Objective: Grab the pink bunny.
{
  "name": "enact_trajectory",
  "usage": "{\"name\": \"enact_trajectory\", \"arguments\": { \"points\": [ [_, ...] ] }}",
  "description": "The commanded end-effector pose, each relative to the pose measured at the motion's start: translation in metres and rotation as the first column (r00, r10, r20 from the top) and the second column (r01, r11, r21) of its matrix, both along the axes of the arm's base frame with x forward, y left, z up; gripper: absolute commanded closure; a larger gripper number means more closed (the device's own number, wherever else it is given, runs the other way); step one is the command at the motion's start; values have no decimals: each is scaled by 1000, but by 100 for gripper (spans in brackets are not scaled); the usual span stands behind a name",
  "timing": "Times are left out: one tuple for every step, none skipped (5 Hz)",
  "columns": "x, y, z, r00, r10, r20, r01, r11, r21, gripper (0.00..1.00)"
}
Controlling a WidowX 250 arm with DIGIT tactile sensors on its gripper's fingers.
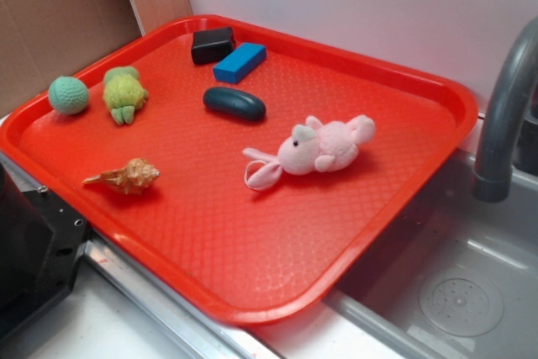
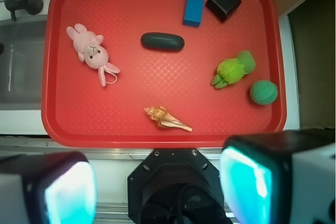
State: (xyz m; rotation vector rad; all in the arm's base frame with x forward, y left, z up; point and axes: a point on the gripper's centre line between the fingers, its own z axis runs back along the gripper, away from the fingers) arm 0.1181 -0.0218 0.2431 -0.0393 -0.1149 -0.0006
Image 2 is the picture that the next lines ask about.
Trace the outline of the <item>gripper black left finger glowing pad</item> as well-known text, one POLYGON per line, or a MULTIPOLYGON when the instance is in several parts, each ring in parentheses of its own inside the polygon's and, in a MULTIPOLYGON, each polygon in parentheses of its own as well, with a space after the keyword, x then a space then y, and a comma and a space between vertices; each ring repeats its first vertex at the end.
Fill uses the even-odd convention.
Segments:
POLYGON ((81 152, 1 157, 1 223, 93 223, 97 193, 81 152))

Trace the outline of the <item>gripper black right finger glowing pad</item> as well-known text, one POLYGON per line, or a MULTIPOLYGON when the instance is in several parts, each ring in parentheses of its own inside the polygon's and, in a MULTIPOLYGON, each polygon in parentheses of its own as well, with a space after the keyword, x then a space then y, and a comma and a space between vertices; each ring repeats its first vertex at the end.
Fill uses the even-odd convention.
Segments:
POLYGON ((219 164, 240 223, 335 223, 335 131, 235 135, 219 164))

